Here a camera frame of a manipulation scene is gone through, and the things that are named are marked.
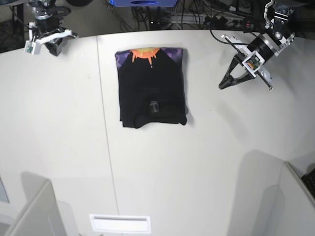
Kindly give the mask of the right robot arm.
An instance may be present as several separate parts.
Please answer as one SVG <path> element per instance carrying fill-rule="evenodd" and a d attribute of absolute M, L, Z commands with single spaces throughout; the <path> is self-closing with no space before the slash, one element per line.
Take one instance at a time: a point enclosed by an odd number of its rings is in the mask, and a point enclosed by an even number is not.
<path fill-rule="evenodd" d="M 64 17 L 71 13 L 69 7 L 57 6 L 54 0 L 30 0 L 28 5 L 35 20 L 29 23 L 29 39 L 25 42 L 24 52 L 38 55 L 44 45 L 57 57 L 65 38 L 78 38 L 78 34 L 61 26 Z"/>

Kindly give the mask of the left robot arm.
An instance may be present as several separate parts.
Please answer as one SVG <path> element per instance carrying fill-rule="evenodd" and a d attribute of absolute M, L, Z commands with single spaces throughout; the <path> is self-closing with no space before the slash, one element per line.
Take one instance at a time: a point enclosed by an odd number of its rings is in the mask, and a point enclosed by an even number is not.
<path fill-rule="evenodd" d="M 288 27 L 294 7 L 271 0 L 264 7 L 265 32 L 259 34 L 251 43 L 246 44 L 226 34 L 221 37 L 236 51 L 228 70 L 219 84 L 219 89 L 226 89 L 240 83 L 260 77 L 269 90 L 273 88 L 272 77 L 265 68 L 271 57 L 288 47 L 295 38 L 295 33 Z"/>

